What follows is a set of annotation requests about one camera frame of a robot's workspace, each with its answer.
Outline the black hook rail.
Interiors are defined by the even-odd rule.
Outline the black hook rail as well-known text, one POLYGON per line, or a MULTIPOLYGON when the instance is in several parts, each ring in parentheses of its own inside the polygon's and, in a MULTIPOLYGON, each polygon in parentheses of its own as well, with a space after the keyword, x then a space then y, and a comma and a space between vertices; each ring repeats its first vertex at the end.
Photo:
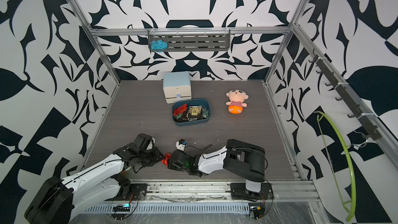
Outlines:
POLYGON ((355 118, 364 127, 367 132, 367 137, 374 141, 382 138, 382 134, 375 123, 375 114, 372 113, 364 102, 360 99, 358 94, 353 90, 352 86, 346 79, 338 72, 338 70, 331 64, 327 57, 320 57, 313 50, 314 58, 311 63, 315 63, 319 68, 319 74, 324 75, 329 81, 325 84, 327 87, 333 89, 339 94, 336 101, 344 101, 351 113, 347 115, 348 118, 355 118))

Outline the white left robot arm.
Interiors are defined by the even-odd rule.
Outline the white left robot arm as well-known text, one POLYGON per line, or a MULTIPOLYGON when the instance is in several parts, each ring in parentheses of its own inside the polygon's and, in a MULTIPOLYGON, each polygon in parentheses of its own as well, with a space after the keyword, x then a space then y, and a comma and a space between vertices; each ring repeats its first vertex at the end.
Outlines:
POLYGON ((134 142, 116 149, 97 164, 72 176, 47 179, 26 210, 30 224, 67 224, 105 200, 129 195, 130 180, 123 171, 152 167, 164 159, 154 138, 139 134, 134 142))

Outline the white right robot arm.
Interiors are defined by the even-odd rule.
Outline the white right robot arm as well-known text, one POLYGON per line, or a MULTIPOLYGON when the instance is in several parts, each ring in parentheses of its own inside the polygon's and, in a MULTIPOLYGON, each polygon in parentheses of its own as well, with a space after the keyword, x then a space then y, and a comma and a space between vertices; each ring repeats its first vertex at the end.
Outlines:
POLYGON ((167 153, 162 163, 170 170, 197 177, 226 170, 245 179, 247 191, 260 192, 268 165, 264 148, 229 139, 226 146, 217 151, 191 156, 185 152, 187 147, 186 140, 176 142, 176 150, 167 153))

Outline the beige label floral tea bag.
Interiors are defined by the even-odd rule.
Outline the beige label floral tea bag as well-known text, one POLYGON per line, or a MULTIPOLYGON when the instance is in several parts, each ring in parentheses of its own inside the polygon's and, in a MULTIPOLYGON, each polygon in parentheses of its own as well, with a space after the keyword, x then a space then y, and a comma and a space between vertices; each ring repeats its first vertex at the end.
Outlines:
POLYGON ((198 116, 202 113, 201 106, 190 106, 189 108, 189 118, 198 118, 198 116))

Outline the green label tea bag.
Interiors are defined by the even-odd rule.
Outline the green label tea bag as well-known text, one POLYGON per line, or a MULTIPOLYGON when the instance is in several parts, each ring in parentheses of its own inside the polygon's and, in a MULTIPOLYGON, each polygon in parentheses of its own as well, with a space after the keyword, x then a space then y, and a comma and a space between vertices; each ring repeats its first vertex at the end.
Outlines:
POLYGON ((202 116, 204 119, 209 117, 209 110, 205 107, 202 108, 202 116))

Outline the blue white drawer box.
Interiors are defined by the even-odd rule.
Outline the blue white drawer box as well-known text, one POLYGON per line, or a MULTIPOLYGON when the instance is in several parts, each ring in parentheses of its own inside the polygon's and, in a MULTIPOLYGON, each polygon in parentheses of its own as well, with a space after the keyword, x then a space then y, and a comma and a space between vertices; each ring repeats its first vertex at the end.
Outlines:
POLYGON ((163 92, 168 104, 192 99, 190 78, 189 72, 170 72, 164 74, 163 92))

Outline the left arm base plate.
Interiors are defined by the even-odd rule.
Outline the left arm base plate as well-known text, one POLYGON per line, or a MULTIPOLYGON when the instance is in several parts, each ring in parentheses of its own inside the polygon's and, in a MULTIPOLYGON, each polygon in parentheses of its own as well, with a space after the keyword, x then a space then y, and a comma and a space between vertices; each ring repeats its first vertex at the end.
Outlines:
POLYGON ((146 196, 148 184, 145 183, 130 183, 129 188, 123 186, 120 192, 113 198, 106 201, 129 201, 131 197, 138 197, 141 199, 146 196))

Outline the green led circuit board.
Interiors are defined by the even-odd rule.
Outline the green led circuit board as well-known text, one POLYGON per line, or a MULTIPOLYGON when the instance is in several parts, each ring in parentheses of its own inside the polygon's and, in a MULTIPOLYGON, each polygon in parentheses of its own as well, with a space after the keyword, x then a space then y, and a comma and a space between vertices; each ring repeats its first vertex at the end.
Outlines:
POLYGON ((118 204, 113 207, 112 212, 130 212, 131 211, 131 206, 129 204, 118 204))

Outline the pink plush doll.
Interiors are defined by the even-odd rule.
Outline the pink plush doll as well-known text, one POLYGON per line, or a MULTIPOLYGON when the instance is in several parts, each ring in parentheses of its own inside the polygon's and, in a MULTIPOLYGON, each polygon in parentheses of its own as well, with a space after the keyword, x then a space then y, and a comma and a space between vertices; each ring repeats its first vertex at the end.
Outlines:
POLYGON ((229 100, 226 102, 228 111, 231 114, 241 114, 243 109, 247 107, 245 101, 249 98, 249 95, 239 89, 233 89, 226 93, 229 100))

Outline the black right connector box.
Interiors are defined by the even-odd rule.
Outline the black right connector box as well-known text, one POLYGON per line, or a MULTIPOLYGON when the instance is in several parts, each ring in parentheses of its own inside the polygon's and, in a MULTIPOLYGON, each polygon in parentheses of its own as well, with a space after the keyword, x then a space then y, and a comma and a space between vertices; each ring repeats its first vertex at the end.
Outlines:
POLYGON ((265 214, 265 208, 263 205, 256 205, 249 207, 249 216, 252 219, 258 220, 265 214))

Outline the perforated metal front rail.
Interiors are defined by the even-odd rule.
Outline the perforated metal front rail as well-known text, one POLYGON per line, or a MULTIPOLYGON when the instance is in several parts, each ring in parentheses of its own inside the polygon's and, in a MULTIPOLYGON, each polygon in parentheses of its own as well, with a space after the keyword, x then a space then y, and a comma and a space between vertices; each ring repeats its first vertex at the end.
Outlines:
POLYGON ((213 214, 232 213, 249 214, 249 204, 232 203, 130 203, 130 212, 112 212, 113 207, 122 203, 102 203, 86 209, 82 214, 213 214))

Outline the blue crocheted cloth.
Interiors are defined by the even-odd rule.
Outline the blue crocheted cloth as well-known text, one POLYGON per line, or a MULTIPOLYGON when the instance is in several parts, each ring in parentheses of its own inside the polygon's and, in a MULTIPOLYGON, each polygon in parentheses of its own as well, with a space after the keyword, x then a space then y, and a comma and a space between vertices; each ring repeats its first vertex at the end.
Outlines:
POLYGON ((154 40, 150 43, 150 49, 157 52, 163 52, 169 47, 168 43, 163 40, 154 40))

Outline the shiny red foil tea bag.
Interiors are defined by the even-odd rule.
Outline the shiny red foil tea bag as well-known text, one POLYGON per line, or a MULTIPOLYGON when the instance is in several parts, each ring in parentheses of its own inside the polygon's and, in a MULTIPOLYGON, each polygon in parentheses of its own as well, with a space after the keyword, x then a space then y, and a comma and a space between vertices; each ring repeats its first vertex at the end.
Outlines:
POLYGON ((173 116, 178 116, 183 114, 187 110, 187 104, 183 104, 181 106, 178 106, 173 110, 173 116))

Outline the teal plastic storage box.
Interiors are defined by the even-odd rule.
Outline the teal plastic storage box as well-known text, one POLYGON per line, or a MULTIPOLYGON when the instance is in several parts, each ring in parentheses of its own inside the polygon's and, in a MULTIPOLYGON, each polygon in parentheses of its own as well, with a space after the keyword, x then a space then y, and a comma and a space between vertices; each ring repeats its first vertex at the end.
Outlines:
POLYGON ((205 99, 181 101, 172 107, 172 118, 177 126, 206 123, 210 117, 210 104, 205 99))

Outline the grey wall rack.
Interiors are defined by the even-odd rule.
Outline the grey wall rack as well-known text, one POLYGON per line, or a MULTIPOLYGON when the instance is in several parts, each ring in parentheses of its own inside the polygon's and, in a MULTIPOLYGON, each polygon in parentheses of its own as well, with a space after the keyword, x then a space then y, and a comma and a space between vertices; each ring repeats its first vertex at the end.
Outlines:
POLYGON ((169 47, 164 52, 227 51, 231 45, 231 33, 226 28, 150 29, 147 37, 149 49, 154 40, 167 42, 169 47))

